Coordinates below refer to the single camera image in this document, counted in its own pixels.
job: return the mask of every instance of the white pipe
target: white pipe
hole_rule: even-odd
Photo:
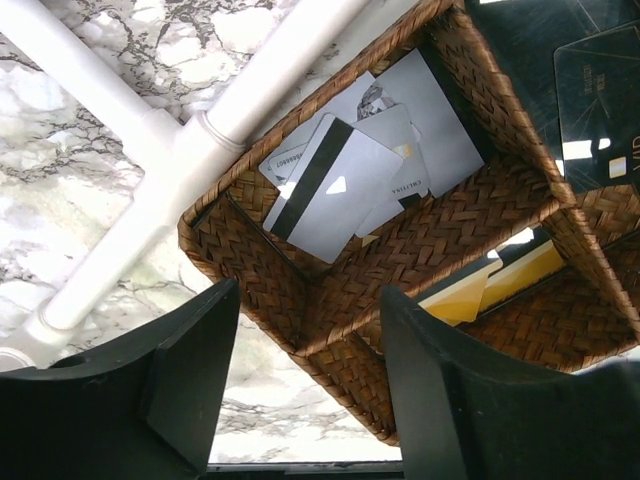
[[[141,105],[142,101],[99,61],[108,71],[101,74],[111,77],[107,82],[96,81],[94,75],[102,67],[95,59],[84,58],[87,52],[91,52],[86,47],[84,50],[78,48],[69,38],[72,34],[62,31],[62,24],[52,15],[43,13],[38,2],[0,0],[0,19],[14,15],[12,21],[19,24],[15,17],[18,15],[24,17],[28,25],[35,26],[29,21],[33,14],[38,20],[35,23],[42,23],[41,32],[61,37],[62,40],[53,42],[60,49],[56,52],[57,58],[71,51],[73,62],[58,68],[42,58],[40,49],[50,50],[51,43],[43,47],[47,42],[35,42],[32,36],[10,29],[13,37],[10,39],[18,48],[22,48],[21,42],[24,42],[29,48],[29,51],[23,49],[25,53],[35,57],[37,63],[46,62],[63,87],[82,97],[78,99],[86,102],[89,110],[95,108],[96,116],[106,119],[105,122],[113,122],[110,128],[116,134],[122,131],[128,139],[125,153],[143,168],[144,165],[150,167],[136,188],[131,206],[62,290],[0,344],[0,371],[16,368],[17,364],[46,367],[55,359],[87,313],[140,254],[167,229],[175,226],[184,210],[233,165],[243,151],[245,138],[263,116],[307,72],[333,38],[366,4],[367,0],[301,0],[216,105],[207,113],[194,115],[181,127],[166,111],[151,110]],[[0,20],[0,31],[6,33],[4,29],[10,23]],[[80,72],[83,63],[95,67],[92,75],[74,77],[62,73],[65,68]],[[106,89],[107,84],[111,84],[110,90]],[[96,101],[94,96],[103,98]]]
[[[302,0],[207,113],[214,129],[244,142],[369,0]]]
[[[0,32],[125,144],[152,108],[38,0],[0,0]]]

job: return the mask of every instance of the marble surface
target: marble surface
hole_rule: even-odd
[[[147,102],[186,120],[212,104],[296,0],[43,3]],[[413,3],[373,0],[263,131]],[[0,35],[0,337],[64,284],[142,174],[100,122]],[[61,356],[142,325],[209,284],[174,231],[114,287]],[[399,458],[241,318],[212,461]]]

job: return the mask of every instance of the white card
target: white card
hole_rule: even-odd
[[[415,193],[400,200],[393,198],[392,194],[387,195],[369,212],[362,224],[356,230],[358,238],[364,238],[373,232],[376,228],[381,227],[396,215],[404,212],[413,202],[419,201],[421,198],[429,194],[428,190]]]
[[[271,155],[265,158],[258,169],[276,187],[282,182],[278,180],[270,166],[270,160],[291,150],[299,145],[306,145],[318,127],[322,117],[331,113],[347,123],[354,123],[358,120],[358,107],[362,103],[362,98],[374,82],[374,77],[369,72],[360,75],[349,87],[333,97],[327,104],[318,110],[309,120],[299,125],[293,132],[282,140],[282,143]]]
[[[353,127],[404,158],[402,168],[390,181],[395,199],[400,200],[429,188],[429,176],[404,105],[396,105],[367,117],[354,123]],[[271,158],[271,171],[281,185],[286,183],[305,148],[306,144],[299,145]]]
[[[406,105],[419,132],[430,190],[439,197],[484,165],[447,97],[418,50],[376,79],[397,103]]]
[[[402,158],[334,115],[325,115],[263,227],[333,263],[388,191]]]

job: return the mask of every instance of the woven texture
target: woven texture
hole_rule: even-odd
[[[611,315],[611,305],[575,269],[460,328],[513,357],[567,372],[637,344],[629,324]]]
[[[383,72],[422,42],[438,52],[497,153],[447,194],[382,226],[372,243],[352,239],[333,265],[263,231],[278,191],[260,162],[362,73]],[[574,195],[464,10],[425,0],[258,140],[185,212],[179,234],[212,281],[239,281],[243,311],[300,368],[378,439],[397,445],[381,345],[383,284],[415,296],[542,225],[569,269],[462,328],[518,358],[575,370],[637,343],[640,245],[624,235],[639,222],[630,188]]]

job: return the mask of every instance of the brown wicker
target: brown wicker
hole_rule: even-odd
[[[446,195],[381,227],[374,242],[363,247],[354,238],[334,265],[264,232],[278,191],[258,172],[260,162],[359,75],[383,71],[421,41],[435,45],[499,153]],[[461,328],[516,357],[574,370],[637,343],[640,240],[612,242],[639,223],[630,188],[574,195],[464,8],[427,0],[256,142],[184,214],[179,232],[202,272],[213,281],[236,278],[249,318],[377,438],[396,445],[381,285],[414,296],[541,224],[570,267]]]

